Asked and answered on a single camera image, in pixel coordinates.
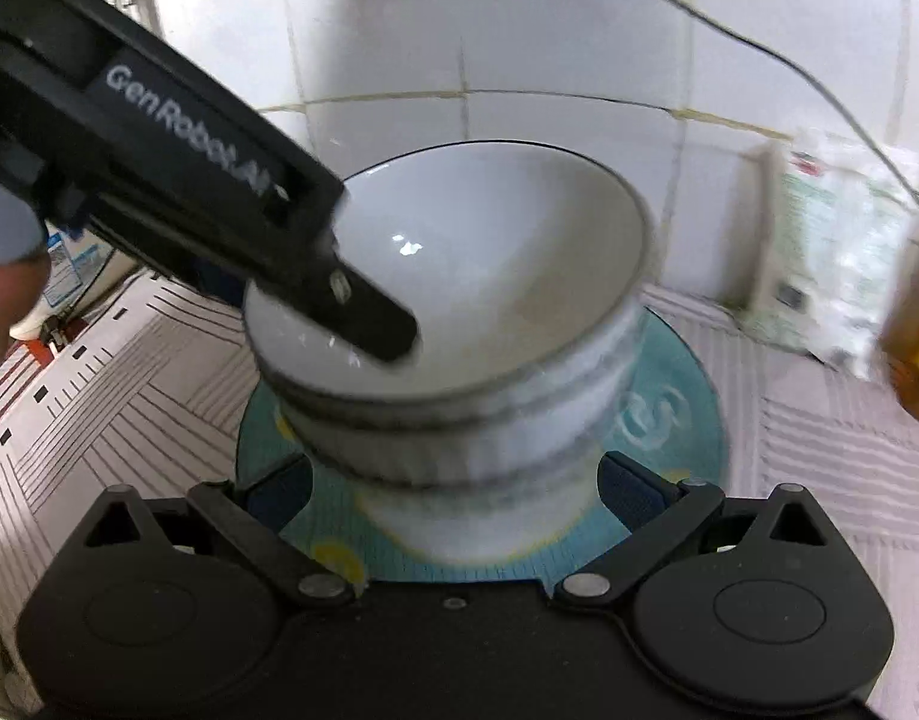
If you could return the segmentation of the person left hand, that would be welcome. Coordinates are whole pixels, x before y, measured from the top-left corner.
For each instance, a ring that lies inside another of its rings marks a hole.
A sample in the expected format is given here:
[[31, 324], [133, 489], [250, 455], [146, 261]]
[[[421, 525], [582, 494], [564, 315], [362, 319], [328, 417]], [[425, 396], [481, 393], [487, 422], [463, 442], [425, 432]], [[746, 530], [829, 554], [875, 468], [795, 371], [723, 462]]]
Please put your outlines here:
[[0, 360], [11, 343], [11, 328], [32, 312], [48, 278], [43, 223], [0, 184]]

